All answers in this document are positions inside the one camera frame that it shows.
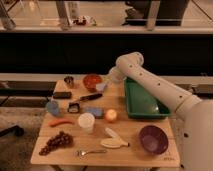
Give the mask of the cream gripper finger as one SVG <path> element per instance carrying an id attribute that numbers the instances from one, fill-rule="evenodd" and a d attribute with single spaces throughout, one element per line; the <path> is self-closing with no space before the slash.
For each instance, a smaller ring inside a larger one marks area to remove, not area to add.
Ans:
<path id="1" fill-rule="evenodd" d="M 111 83 L 112 83 L 111 79 L 106 79 L 106 81 L 105 81 L 105 89 L 107 89 Z"/>

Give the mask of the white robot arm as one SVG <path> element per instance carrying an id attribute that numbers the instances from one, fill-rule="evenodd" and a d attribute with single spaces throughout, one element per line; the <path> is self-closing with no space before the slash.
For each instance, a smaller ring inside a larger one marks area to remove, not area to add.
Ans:
<path id="1" fill-rule="evenodd" d="M 185 121 L 181 164 L 183 171 L 213 171 L 213 100 L 197 95 L 156 76 L 142 67 L 143 55 L 133 52 L 116 59 L 108 78 L 129 77 Z"/>

